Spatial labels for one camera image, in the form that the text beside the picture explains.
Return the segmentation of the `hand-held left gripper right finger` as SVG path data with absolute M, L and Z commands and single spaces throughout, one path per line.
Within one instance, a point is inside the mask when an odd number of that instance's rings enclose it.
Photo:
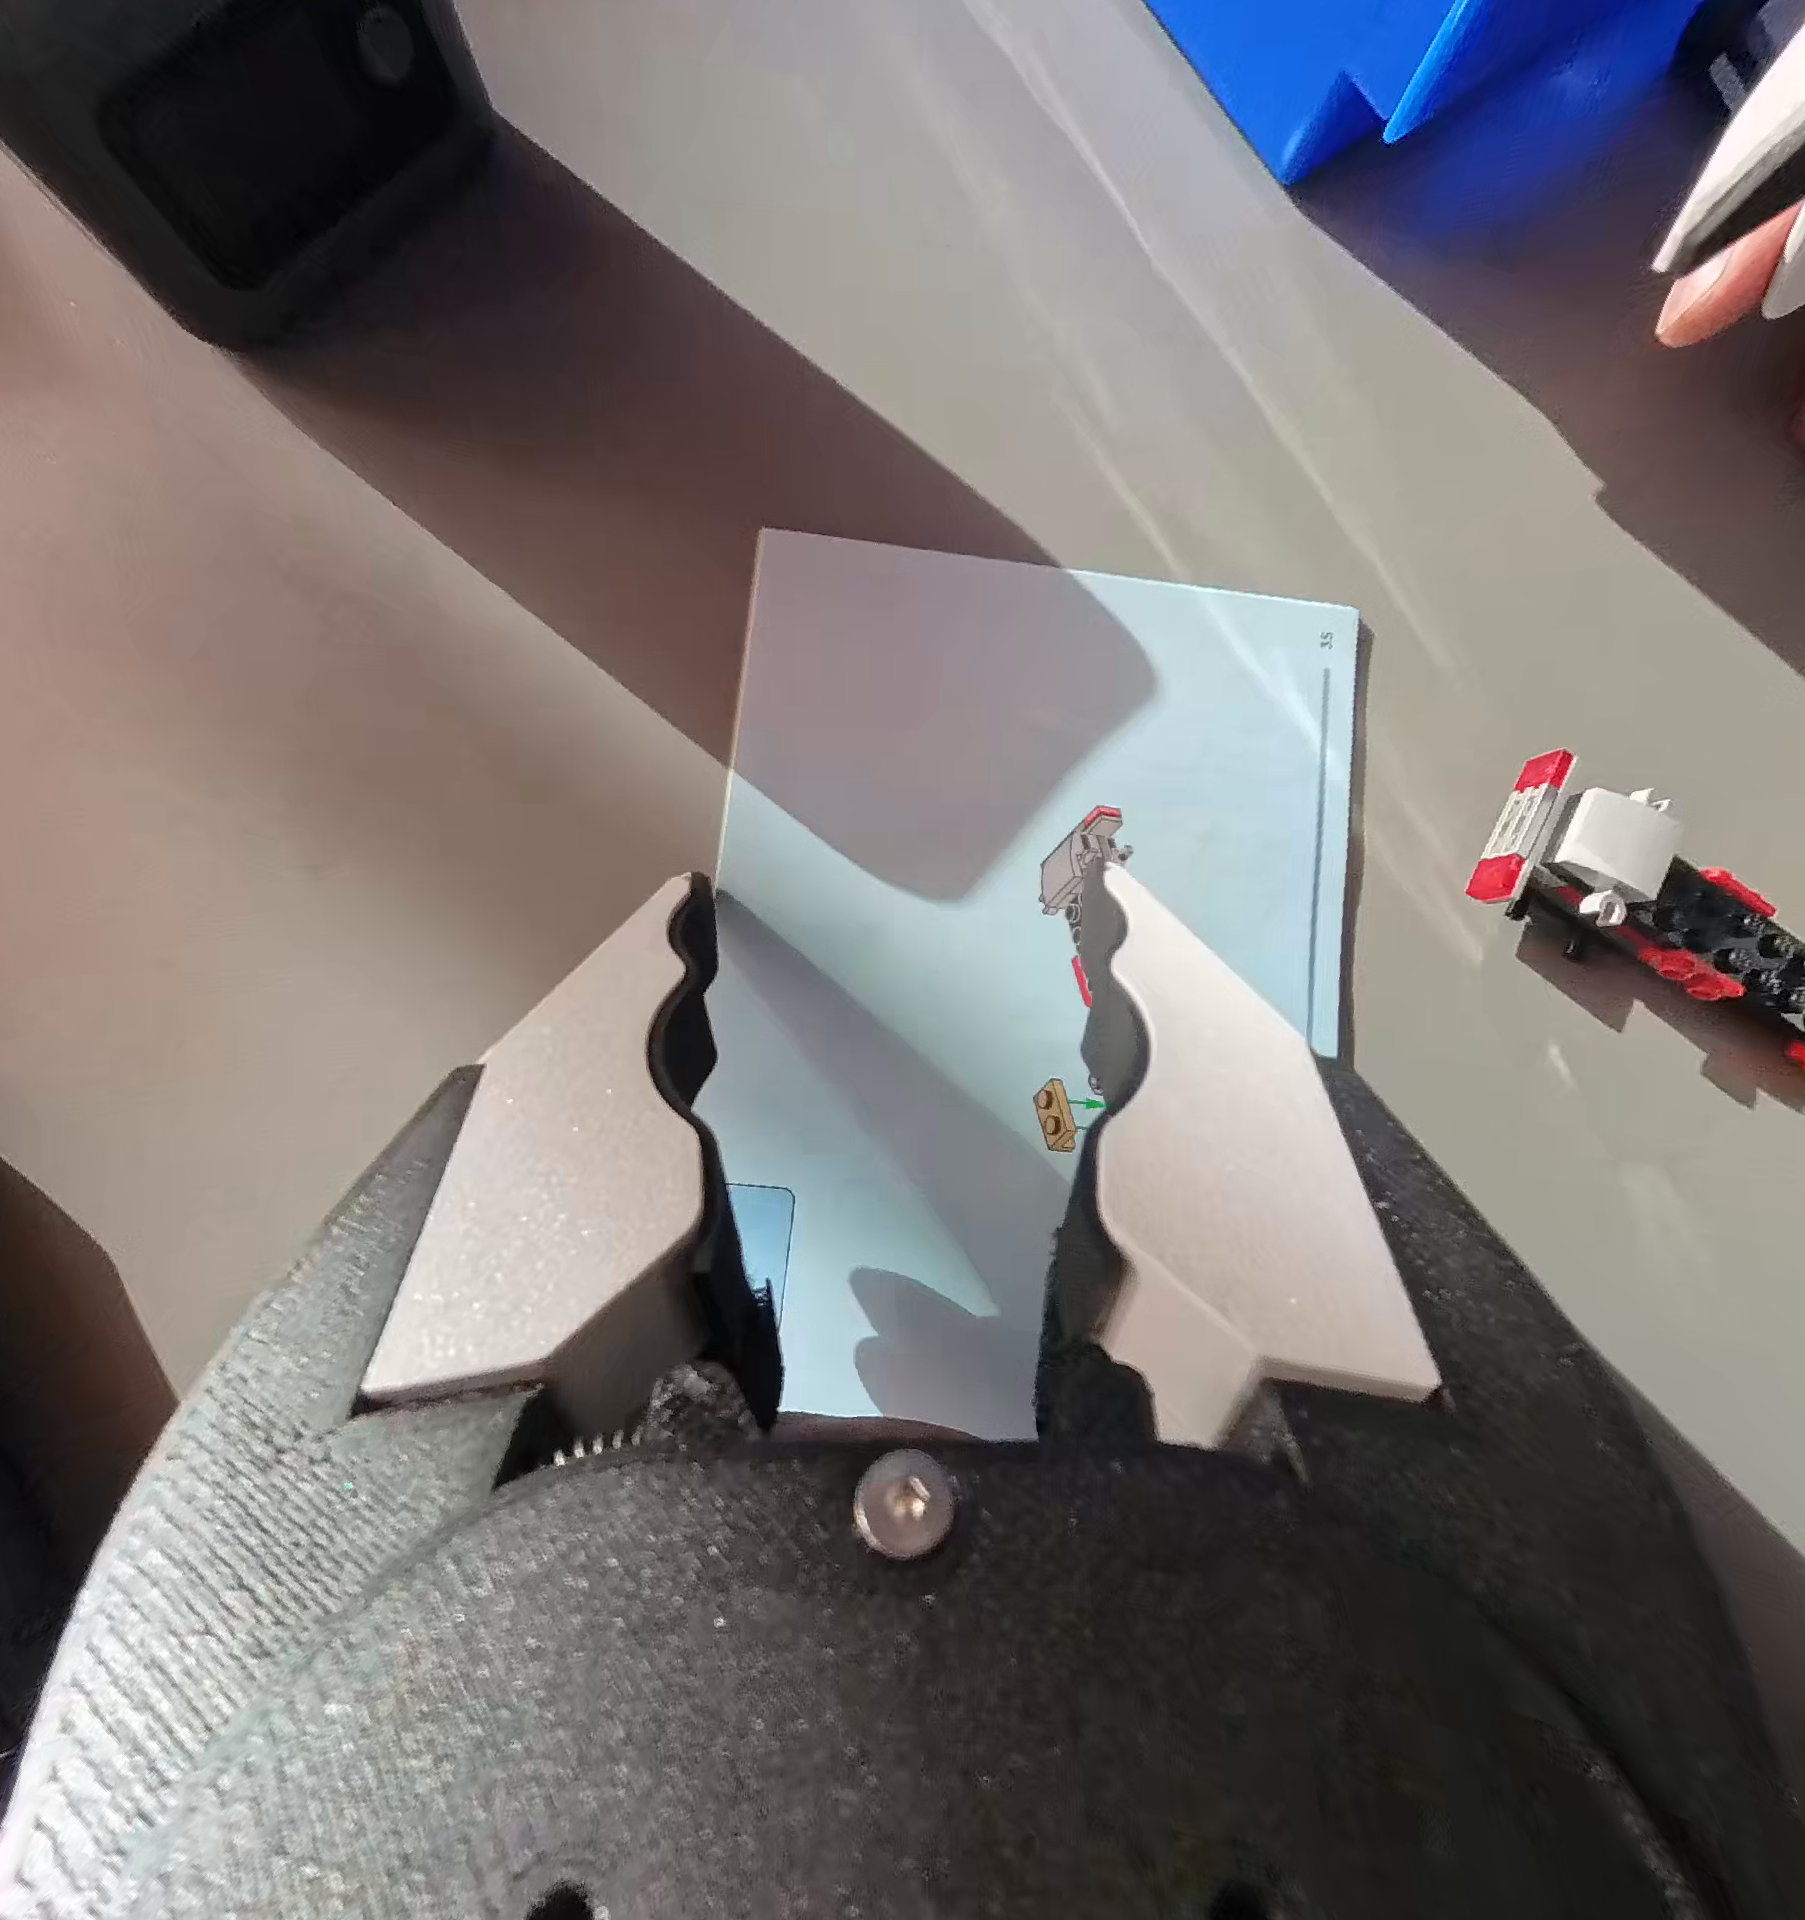
M 1429 1403 L 1440 1373 L 1319 1057 L 1125 862 L 1081 882 L 1081 1061 L 1104 1113 L 1065 1310 L 1144 1389 L 1154 1434 L 1234 1444 L 1271 1386 Z

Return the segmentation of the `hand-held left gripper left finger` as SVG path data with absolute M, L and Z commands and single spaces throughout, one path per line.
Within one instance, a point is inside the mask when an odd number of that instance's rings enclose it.
M 674 875 L 487 1051 L 368 1403 L 540 1387 L 573 1426 L 626 1426 L 706 1361 L 776 1422 L 776 1315 L 697 1111 L 718 970 L 711 879 Z

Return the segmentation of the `blue plastic bin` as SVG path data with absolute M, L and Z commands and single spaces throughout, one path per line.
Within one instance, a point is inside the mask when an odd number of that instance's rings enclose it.
M 1268 172 L 1299 183 L 1351 145 L 1505 112 L 1524 128 L 1628 110 L 1670 73 L 1741 84 L 1764 3 L 1148 1 Z

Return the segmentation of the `long toy brick assembly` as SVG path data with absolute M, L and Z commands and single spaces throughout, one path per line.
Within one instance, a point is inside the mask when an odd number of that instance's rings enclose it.
M 1805 938 L 1751 884 L 1681 855 L 1681 819 L 1658 788 L 1582 781 L 1565 748 L 1529 757 L 1463 894 L 1552 928 L 1568 960 L 1613 953 L 1727 1008 L 1805 1080 Z

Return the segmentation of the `toy brick instruction booklet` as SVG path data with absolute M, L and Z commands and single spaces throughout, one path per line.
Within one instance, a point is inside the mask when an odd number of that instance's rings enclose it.
M 764 533 L 697 1113 L 779 1307 L 784 1405 L 1033 1434 L 1086 1004 L 1040 866 L 1131 867 L 1342 1049 L 1351 607 Z

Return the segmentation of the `person's right hand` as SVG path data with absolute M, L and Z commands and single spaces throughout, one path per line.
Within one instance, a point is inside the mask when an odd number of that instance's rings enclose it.
M 1658 342 L 1679 349 L 1715 337 L 1758 309 L 1773 280 L 1801 207 L 1789 207 L 1733 248 L 1675 280 L 1658 316 Z M 1805 456 L 1805 370 L 1796 380 L 1790 442 Z

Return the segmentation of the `black cloth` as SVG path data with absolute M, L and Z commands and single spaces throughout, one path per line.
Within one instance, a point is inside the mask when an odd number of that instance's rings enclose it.
M 176 1394 L 103 1248 L 0 1158 L 0 1795 Z

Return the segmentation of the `black box device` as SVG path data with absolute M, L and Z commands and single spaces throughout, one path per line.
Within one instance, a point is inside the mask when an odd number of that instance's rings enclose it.
M 448 1 L 0 1 L 0 148 L 192 335 L 280 337 L 495 119 Z

